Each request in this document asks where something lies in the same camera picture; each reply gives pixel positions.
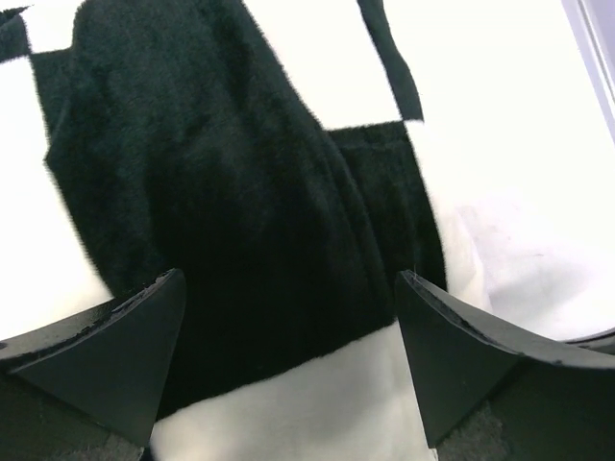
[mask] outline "black and white checkered fabric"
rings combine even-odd
[[[257,312],[248,311],[245,317],[244,311],[236,312],[234,303],[243,305],[272,289],[243,279],[255,273],[244,268],[245,261],[234,253],[247,245],[250,232],[262,231],[254,226],[271,218],[265,216],[264,199],[251,191],[250,183],[239,189],[237,200],[251,203],[254,198],[252,209],[243,208],[241,215],[250,214],[252,227],[248,233],[234,230],[236,235],[229,237],[230,241],[236,237],[233,247],[209,249],[203,237],[208,250],[201,253],[194,233],[226,216],[233,220],[236,210],[224,187],[245,185],[240,170],[244,163],[249,171],[260,171],[273,168],[262,158],[285,158],[267,177],[285,184],[278,189],[285,197],[267,195],[266,205],[291,203],[295,196],[303,200],[304,189],[294,188],[290,180],[293,163],[303,162],[303,150],[314,146],[318,152],[336,152],[345,162],[337,166],[331,160],[329,170],[324,163],[310,166],[324,168],[315,178],[331,178],[328,181],[338,184],[346,209],[330,207],[331,215],[348,213],[345,223],[362,226],[359,208],[345,197],[363,197],[356,202],[362,203],[371,228],[358,232],[357,239],[371,229],[384,254],[383,263],[369,255],[356,261],[355,266],[365,265],[366,286],[378,284],[370,271],[390,281],[398,270],[414,269],[431,274],[432,281],[446,285],[464,301],[488,308],[471,238],[447,206],[447,194],[453,192],[446,190],[442,174],[447,154],[439,152],[429,137],[418,92],[386,21],[386,10],[402,1],[233,0],[216,6],[192,0],[180,6],[171,0],[135,5],[48,0],[3,12],[0,210],[5,238],[0,254],[6,272],[1,279],[8,299],[3,305],[16,313],[0,310],[0,319],[11,316],[10,322],[0,322],[0,337],[102,303],[169,264],[182,267],[183,261],[188,289],[193,290],[188,309],[201,313],[187,314],[189,325],[182,333],[162,403],[163,419],[153,434],[156,459],[433,459],[398,327],[386,315],[366,320],[372,314],[361,310],[363,303],[369,305],[372,291],[380,288],[363,292],[354,276],[348,276],[343,290],[352,296],[344,293],[339,299],[357,305],[351,316],[336,304],[325,305],[323,314],[306,314],[299,308],[295,312],[293,303],[277,298],[271,305],[284,305],[290,314],[267,310],[269,302],[263,298],[255,301]],[[271,50],[278,61],[270,56]],[[285,83],[276,86],[278,75],[285,75]],[[229,87],[238,90],[227,99],[218,97],[216,88]],[[267,98],[259,99],[262,92]],[[255,115],[244,115],[247,111]],[[255,127],[259,118],[262,123]],[[255,138],[270,140],[250,139],[246,135],[250,130],[258,130],[252,132]],[[236,174],[225,178],[195,177],[196,170],[182,159],[193,159],[194,148],[188,145],[196,136],[201,136],[199,149],[209,157],[194,165],[232,149],[237,151],[231,156],[234,160],[251,153],[250,160],[238,163]],[[308,147],[304,141],[293,144],[287,138],[304,139]],[[219,144],[220,139],[232,139],[234,146]],[[384,180],[372,182],[373,165],[386,172]],[[149,176],[139,176],[142,171]],[[156,190],[148,189],[150,178],[156,178]],[[300,182],[306,177],[296,178]],[[195,183],[207,184],[208,195],[192,195]],[[328,192],[320,197],[318,190],[310,190],[309,203],[331,206]],[[403,214],[396,208],[399,190],[411,196],[403,199],[403,205],[411,208],[414,221],[395,217],[398,211]],[[179,197],[178,204],[196,204],[204,210],[205,224],[182,227],[186,211],[174,214],[172,206],[157,217],[158,197],[161,202]],[[301,203],[297,208],[305,217],[296,223],[311,219],[311,209]],[[221,206],[226,214],[216,214]],[[152,224],[157,219],[164,226]],[[280,220],[273,221],[284,229]],[[296,225],[288,222],[290,227]],[[404,225],[412,230],[398,229]],[[341,232],[339,226],[327,231]],[[180,235],[184,241],[173,241]],[[408,257],[427,262],[405,267],[405,240],[412,243]],[[336,242],[345,246],[345,241]],[[302,245],[309,247],[310,240]],[[217,277],[214,273],[194,269],[199,277],[205,275],[192,279],[190,270],[191,264],[199,264],[197,259],[222,258],[218,251],[239,258],[233,266],[235,285],[218,281],[216,291],[205,282],[206,276]],[[309,252],[325,250],[315,247]],[[322,281],[316,278],[307,285],[309,292],[297,288],[281,300],[295,297],[299,304],[301,296],[326,292],[328,278],[341,274],[344,280],[344,271],[355,270],[342,262]],[[275,278],[280,292],[294,287],[296,279],[311,277],[305,272],[294,279],[295,266],[288,267],[290,274]],[[246,300],[240,298],[243,290],[249,294]],[[284,332],[276,329],[279,324]],[[217,330],[221,333],[216,342],[211,338]],[[327,339],[306,341],[318,335]],[[245,346],[237,345],[241,341]],[[287,358],[269,365],[266,354],[272,351]]]

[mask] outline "fluffy fabric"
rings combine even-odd
[[[30,199],[0,209],[30,310],[0,337],[179,267],[159,460],[431,458],[393,279],[488,302],[380,2],[36,4],[6,37],[0,197]]]

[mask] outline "white floor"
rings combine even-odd
[[[495,313],[553,339],[615,327],[615,146],[561,3],[384,4]]]

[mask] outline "white surface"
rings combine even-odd
[[[47,53],[70,48],[73,42],[73,20],[85,0],[40,2],[21,14],[28,30],[33,53]]]
[[[555,339],[615,327],[615,148],[561,4],[384,5],[494,312]]]
[[[439,144],[422,121],[413,120],[405,125],[440,235],[448,292],[465,303],[492,312],[476,243],[455,209],[455,191],[449,185],[451,172],[442,168],[451,151]]]
[[[12,8],[29,7],[40,0],[0,0],[0,12]]]
[[[324,128],[400,120],[356,0],[243,3],[276,52],[288,80]]]

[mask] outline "white fur patch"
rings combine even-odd
[[[288,80],[327,130],[399,121],[356,0],[244,0]]]
[[[432,461],[398,325],[154,428],[160,461]]]
[[[105,302],[111,293],[88,260],[44,164],[48,149],[26,58],[0,64],[0,339]]]
[[[85,0],[49,0],[36,3],[21,14],[28,31],[33,53],[70,48],[73,42],[73,21]]]
[[[436,142],[422,121],[406,122],[406,129],[440,233],[448,291],[465,303],[491,311],[482,262],[452,200],[456,182],[447,181],[447,156],[450,152],[443,144]]]

